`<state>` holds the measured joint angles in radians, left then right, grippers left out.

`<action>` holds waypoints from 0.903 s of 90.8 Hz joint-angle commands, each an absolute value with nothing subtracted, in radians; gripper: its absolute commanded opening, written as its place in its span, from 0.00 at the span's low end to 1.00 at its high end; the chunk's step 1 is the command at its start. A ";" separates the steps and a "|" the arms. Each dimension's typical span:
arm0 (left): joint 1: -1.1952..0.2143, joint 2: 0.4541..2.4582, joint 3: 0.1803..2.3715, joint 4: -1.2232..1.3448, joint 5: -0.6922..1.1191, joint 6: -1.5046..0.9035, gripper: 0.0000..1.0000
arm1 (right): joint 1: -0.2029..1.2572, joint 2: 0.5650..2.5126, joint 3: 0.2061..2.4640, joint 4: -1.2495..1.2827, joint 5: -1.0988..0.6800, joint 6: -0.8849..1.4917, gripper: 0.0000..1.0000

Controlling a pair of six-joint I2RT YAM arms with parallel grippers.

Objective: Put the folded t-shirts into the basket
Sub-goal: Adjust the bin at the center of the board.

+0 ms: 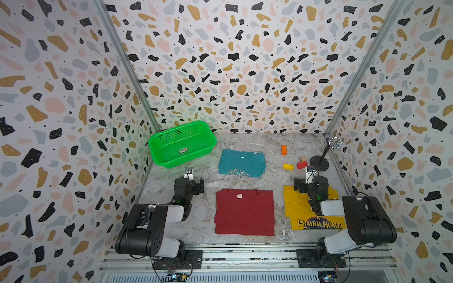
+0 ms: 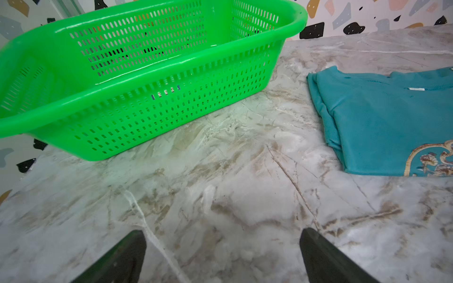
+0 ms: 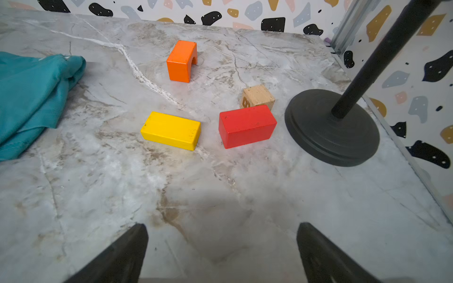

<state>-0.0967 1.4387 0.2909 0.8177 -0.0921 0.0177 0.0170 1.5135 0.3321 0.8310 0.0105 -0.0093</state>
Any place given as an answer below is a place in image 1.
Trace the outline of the green plastic basket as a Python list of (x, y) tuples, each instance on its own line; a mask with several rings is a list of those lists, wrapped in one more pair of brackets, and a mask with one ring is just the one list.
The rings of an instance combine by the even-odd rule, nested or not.
[(167, 169), (208, 155), (216, 145), (217, 138), (204, 121), (192, 121), (154, 134), (149, 139), (154, 163)]

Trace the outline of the red t-shirt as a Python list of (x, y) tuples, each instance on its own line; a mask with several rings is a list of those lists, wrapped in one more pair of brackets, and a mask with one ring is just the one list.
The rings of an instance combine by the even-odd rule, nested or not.
[(216, 194), (215, 233), (275, 236), (273, 191), (222, 189)]

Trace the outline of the teal t-shirt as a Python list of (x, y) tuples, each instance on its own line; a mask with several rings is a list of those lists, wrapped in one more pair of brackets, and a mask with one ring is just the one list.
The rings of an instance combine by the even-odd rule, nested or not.
[(266, 169), (263, 152), (241, 152), (231, 149), (222, 151), (219, 173), (224, 175), (260, 178)]

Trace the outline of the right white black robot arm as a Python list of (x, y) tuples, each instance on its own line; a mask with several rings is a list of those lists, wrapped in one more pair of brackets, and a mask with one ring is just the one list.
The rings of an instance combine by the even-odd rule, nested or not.
[(343, 196), (330, 199), (329, 183), (323, 176), (295, 179), (294, 189), (307, 194), (308, 204), (316, 216), (342, 217), (346, 228), (332, 236), (320, 238), (315, 246), (318, 261), (341, 258), (363, 246), (376, 247), (396, 241), (397, 231), (378, 199)]

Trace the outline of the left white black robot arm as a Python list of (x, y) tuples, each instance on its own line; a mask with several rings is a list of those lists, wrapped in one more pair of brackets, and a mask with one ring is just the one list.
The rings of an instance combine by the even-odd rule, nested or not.
[(165, 237), (165, 228), (167, 224), (185, 221), (192, 208), (193, 196), (204, 192), (203, 178), (197, 182), (181, 177), (175, 180), (174, 195), (170, 203), (133, 205), (115, 241), (115, 251), (133, 258), (184, 260), (184, 242)]

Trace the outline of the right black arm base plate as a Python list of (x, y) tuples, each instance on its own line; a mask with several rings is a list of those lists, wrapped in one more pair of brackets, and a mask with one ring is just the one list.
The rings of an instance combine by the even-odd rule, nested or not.
[(299, 268), (346, 268), (343, 255), (332, 255), (315, 249), (298, 249), (296, 258)]

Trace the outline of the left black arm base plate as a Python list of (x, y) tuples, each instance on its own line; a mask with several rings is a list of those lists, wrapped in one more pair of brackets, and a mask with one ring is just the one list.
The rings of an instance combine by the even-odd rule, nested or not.
[(153, 262), (155, 270), (200, 270), (202, 266), (202, 250), (180, 251), (175, 258), (162, 257)]

